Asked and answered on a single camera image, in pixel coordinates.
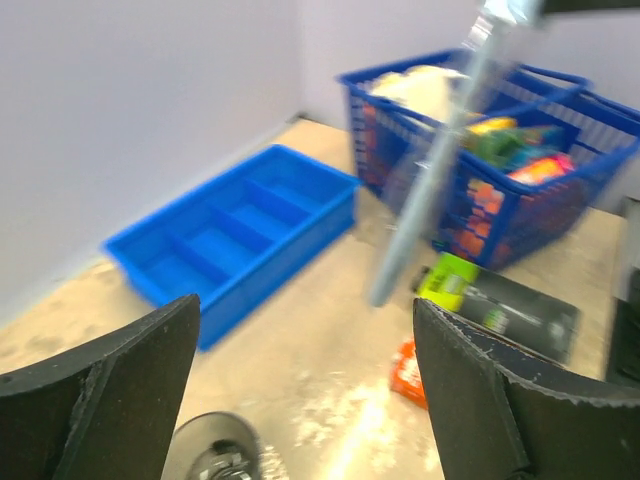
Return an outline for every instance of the beige tabletop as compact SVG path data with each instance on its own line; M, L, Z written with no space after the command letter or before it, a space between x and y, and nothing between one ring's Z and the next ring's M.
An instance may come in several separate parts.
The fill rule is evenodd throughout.
M353 171L343 131L300 121L275 141ZM362 201L373 202L366 193ZM391 357L412 330L409 275L384 308L367 307L372 225L365 218L211 351L196 355L178 425L213 410L243 415L280 452L292 479L443 478L428 413L388 389ZM581 310L570 368L596 378L603 372L622 225L619 217L592 210L561 241L505 272ZM420 261L434 258L425 249ZM104 259L2 331L0 372L150 310Z

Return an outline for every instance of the blue plastic bin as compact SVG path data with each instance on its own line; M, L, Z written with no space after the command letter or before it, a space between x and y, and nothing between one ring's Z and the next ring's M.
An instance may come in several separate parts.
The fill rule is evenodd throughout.
M420 122L430 126L437 122L373 97L367 89L384 73L404 72L416 65L448 66L459 53L449 50L340 77L347 87L358 176L376 195L382 194L391 169L411 144L428 146L432 141L433 132ZM571 86L562 88L558 83ZM640 147L640 114L588 92L587 86L589 82L581 77L529 66L515 70L496 86L497 95L485 114L514 117L520 126L561 126L564 151L572 156L576 171L542 185L525 186L460 150L436 248L499 269L559 238L575 224ZM474 199L483 183L502 196L495 214L484 211ZM473 224L479 208L488 222L481 232Z
M106 242L156 306L198 293L211 347L354 224L359 180L272 146Z

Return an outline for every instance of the round metal object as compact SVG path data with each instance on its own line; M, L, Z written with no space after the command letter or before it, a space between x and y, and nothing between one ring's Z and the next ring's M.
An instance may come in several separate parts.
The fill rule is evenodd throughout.
M262 480L260 440L229 412L195 417L171 441L162 480Z

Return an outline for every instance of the red package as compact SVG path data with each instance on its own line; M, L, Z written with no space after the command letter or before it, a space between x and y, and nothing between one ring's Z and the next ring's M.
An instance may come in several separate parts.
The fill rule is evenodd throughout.
M408 398L419 407L428 409L416 359L416 342L413 338L404 342L398 353L394 355L391 390Z

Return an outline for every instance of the white wall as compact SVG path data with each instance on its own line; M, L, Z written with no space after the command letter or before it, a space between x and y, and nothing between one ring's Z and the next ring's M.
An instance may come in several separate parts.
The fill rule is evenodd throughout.
M300 107L296 0L3 0L0 323Z
M305 111L346 128L335 76L387 61L455 47L476 16L475 0L300 0ZM640 108L640 14L556 17L522 59L586 76L597 91ZM613 185L601 206L615 210L624 192L640 195L640 165Z

